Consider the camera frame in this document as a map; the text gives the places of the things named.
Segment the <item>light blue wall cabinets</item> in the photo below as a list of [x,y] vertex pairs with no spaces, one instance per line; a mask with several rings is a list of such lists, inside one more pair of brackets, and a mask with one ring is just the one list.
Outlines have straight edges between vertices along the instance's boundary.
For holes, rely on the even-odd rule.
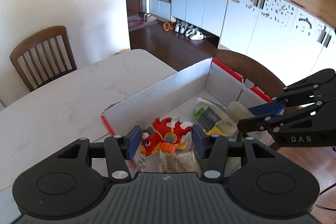
[[169,16],[293,83],[335,68],[335,29],[286,0],[171,0]]

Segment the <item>wooden chair behind table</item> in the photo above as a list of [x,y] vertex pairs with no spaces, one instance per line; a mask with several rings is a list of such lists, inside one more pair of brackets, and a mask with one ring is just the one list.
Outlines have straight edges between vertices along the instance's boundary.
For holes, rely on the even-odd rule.
[[31,92],[77,69],[65,26],[31,35],[12,51],[10,60]]

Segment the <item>red orange plush keychain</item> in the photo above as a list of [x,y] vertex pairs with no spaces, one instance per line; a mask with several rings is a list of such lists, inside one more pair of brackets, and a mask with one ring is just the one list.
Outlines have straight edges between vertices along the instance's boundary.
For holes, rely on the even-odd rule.
[[178,118],[155,118],[152,125],[141,132],[142,156],[161,152],[172,155],[176,150],[183,150],[189,144],[190,122],[181,122]]

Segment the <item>white shoes on floor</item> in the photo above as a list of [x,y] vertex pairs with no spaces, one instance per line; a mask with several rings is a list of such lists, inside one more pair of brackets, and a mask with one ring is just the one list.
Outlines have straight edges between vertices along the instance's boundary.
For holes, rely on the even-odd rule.
[[205,38],[204,33],[198,27],[180,20],[176,21],[174,31],[194,41],[200,41]]

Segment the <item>blue white snack bag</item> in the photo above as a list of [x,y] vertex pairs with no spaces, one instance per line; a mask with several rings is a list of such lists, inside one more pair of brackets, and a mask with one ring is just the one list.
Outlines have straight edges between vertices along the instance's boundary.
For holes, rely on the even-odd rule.
[[204,132],[217,127],[227,137],[232,137],[236,133],[236,123],[228,117],[222,106],[217,103],[204,98],[197,98],[194,116]]

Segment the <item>patterned red doormat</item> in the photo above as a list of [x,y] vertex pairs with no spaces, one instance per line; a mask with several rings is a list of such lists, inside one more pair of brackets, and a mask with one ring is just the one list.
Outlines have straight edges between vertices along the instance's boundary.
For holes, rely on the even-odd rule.
[[142,15],[133,15],[133,16],[129,16],[127,18],[127,23],[128,23],[128,29],[129,32],[131,31],[135,31],[135,30],[139,30],[145,27],[149,27],[152,25],[155,25],[157,23],[159,23],[159,21],[156,20],[152,20],[147,22]]

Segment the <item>orange slippers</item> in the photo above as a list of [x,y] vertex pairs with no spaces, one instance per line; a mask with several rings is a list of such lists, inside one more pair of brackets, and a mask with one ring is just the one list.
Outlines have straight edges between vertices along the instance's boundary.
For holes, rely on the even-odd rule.
[[168,32],[168,31],[173,31],[175,29],[175,25],[176,23],[175,22],[165,22],[163,24],[163,30],[165,32]]

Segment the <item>red and white cardboard box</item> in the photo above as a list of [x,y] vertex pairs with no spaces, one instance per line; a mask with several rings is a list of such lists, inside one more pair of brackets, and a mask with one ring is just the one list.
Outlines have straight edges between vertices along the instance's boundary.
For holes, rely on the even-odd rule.
[[196,123],[198,98],[228,106],[239,101],[249,108],[269,102],[258,90],[244,86],[238,75],[217,60],[206,59],[110,105],[101,118],[108,132],[126,135],[135,125],[146,128],[155,118]]

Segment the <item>gold foil snack bag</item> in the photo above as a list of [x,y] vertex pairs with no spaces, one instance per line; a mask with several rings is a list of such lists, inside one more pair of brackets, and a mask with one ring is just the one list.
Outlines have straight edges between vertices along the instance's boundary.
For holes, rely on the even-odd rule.
[[161,173],[188,173],[201,174],[201,166],[193,151],[173,153],[159,153],[159,171]]

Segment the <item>wooden chair beside box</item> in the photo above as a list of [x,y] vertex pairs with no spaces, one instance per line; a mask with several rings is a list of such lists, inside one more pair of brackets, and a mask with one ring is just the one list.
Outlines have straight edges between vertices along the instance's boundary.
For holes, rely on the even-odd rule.
[[[285,84],[270,70],[250,57],[237,52],[218,50],[213,61],[219,66],[227,67],[229,73],[239,75],[240,80],[250,80],[256,92],[264,93],[262,98],[268,97],[267,103],[283,92]],[[300,108],[300,106],[286,108],[283,114],[294,112]]]

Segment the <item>yellow snack box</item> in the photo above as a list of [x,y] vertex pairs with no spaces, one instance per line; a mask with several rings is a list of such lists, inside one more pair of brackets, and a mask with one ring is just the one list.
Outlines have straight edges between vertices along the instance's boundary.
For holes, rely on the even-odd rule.
[[217,127],[213,127],[212,129],[210,129],[209,131],[206,132],[207,135],[221,135],[221,136],[227,136],[226,134],[224,134],[220,129],[218,129]]

